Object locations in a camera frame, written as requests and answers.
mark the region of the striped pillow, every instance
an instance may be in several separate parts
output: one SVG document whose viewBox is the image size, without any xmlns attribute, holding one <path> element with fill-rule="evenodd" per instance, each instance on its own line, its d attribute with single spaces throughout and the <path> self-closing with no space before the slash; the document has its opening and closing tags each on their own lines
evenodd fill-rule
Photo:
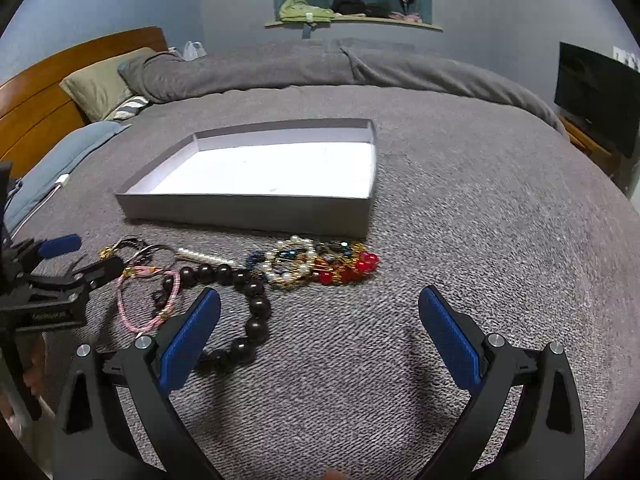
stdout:
<svg viewBox="0 0 640 480">
<path fill-rule="evenodd" d="M 132 117 L 135 117 L 140 113 L 140 110 L 149 106 L 149 100 L 142 95 L 134 95 L 121 105 L 119 105 L 113 112 L 111 112 L 107 119 L 108 121 L 125 121 Z"/>
</svg>

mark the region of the blue gripper pad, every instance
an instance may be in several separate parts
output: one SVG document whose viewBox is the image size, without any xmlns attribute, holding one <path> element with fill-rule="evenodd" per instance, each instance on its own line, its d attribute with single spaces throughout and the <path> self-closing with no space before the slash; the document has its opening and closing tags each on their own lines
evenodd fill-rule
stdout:
<svg viewBox="0 0 640 480">
<path fill-rule="evenodd" d="M 49 260 L 61 254 L 74 253 L 82 247 L 82 240 L 78 235 L 61 236 L 52 240 L 45 240 L 40 244 L 38 256 Z"/>
<path fill-rule="evenodd" d="M 219 320 L 220 296 L 210 288 L 162 354 L 158 383 L 165 395 L 184 386 Z"/>
<path fill-rule="evenodd" d="M 434 292 L 425 287 L 418 298 L 420 321 L 436 345 L 456 386 L 472 395 L 480 386 L 478 354 Z"/>
</svg>

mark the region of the white pearl strand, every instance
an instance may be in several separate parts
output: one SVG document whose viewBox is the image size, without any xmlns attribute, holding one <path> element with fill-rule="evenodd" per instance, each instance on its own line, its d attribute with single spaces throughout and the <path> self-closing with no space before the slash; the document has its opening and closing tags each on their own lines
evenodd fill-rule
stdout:
<svg viewBox="0 0 640 480">
<path fill-rule="evenodd" d="M 225 260 L 211 254 L 199 253 L 197 251 L 190 251 L 188 249 L 179 248 L 175 251 L 175 257 L 177 260 L 186 260 L 188 262 L 195 262 L 197 264 L 209 264 L 212 267 L 226 264 L 229 267 L 235 267 L 236 263 L 233 260 Z"/>
<path fill-rule="evenodd" d="M 278 240 L 276 247 L 278 252 L 288 249 L 291 246 L 302 245 L 306 249 L 306 262 L 304 264 L 296 264 L 293 262 L 292 272 L 283 272 L 277 274 L 273 272 L 273 261 L 276 259 L 277 252 L 267 251 L 264 253 L 265 261 L 259 264 L 258 268 L 264 272 L 267 281 L 272 285 L 290 285 L 301 278 L 308 276 L 313 269 L 313 260 L 318 254 L 314 250 L 314 243 L 309 238 L 300 238 L 298 235 L 291 235 L 289 240 Z"/>
</svg>

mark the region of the green cloth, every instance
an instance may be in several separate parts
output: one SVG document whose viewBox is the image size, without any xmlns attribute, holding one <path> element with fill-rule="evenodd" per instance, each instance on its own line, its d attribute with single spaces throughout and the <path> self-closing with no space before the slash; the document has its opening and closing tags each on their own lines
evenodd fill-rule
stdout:
<svg viewBox="0 0 640 480">
<path fill-rule="evenodd" d="M 306 14 L 311 12 L 314 22 L 330 22 L 335 18 L 331 9 L 309 5 L 306 0 L 285 0 L 280 6 L 281 22 L 306 22 Z"/>
</svg>

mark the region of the pink bracelet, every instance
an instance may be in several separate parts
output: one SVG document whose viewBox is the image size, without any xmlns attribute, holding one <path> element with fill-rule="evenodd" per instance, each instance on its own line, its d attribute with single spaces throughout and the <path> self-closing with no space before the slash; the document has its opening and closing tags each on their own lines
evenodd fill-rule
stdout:
<svg viewBox="0 0 640 480">
<path fill-rule="evenodd" d="M 133 266 L 130 267 L 131 272 L 123 273 L 118 279 L 118 284 L 116 286 L 116 298 L 118 301 L 118 311 L 120 313 L 120 319 L 122 323 L 130 332 L 135 332 L 136 334 L 147 334 L 156 330 L 162 323 L 164 323 L 171 316 L 174 311 L 175 301 L 178 298 L 178 292 L 180 291 L 180 272 L 177 270 L 168 270 L 168 269 L 160 269 L 159 267 L 145 267 L 145 266 Z M 124 297 L 123 297 L 123 288 L 124 282 L 127 278 L 151 278 L 153 276 L 157 276 L 158 274 L 164 274 L 174 277 L 174 288 L 171 290 L 171 294 L 169 295 L 169 299 L 166 302 L 164 308 L 158 313 L 158 315 L 153 318 L 151 321 L 143 325 L 142 327 L 137 327 L 133 325 L 127 318 L 127 314 L 125 313 L 125 305 L 124 305 Z"/>
</svg>

